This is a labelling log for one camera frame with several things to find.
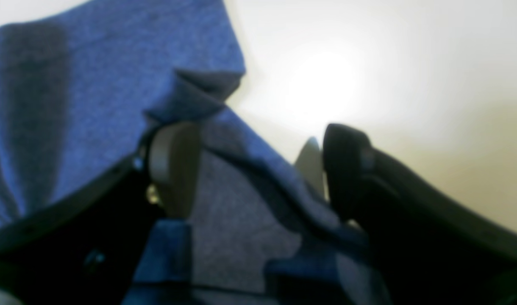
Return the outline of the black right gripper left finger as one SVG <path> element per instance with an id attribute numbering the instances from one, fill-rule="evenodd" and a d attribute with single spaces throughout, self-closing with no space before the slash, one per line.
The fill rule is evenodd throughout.
<path id="1" fill-rule="evenodd" d="M 0 228 L 0 290 L 25 305 L 118 305 L 150 231 L 193 209 L 202 139 L 189 121 L 152 129 L 81 190 Z"/>

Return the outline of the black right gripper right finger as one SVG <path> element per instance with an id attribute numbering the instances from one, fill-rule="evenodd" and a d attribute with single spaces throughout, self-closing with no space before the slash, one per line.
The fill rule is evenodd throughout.
<path id="1" fill-rule="evenodd" d="M 364 132 L 331 123 L 295 166 L 342 222 L 367 234 L 396 305 L 517 305 L 517 233 L 435 189 Z"/>

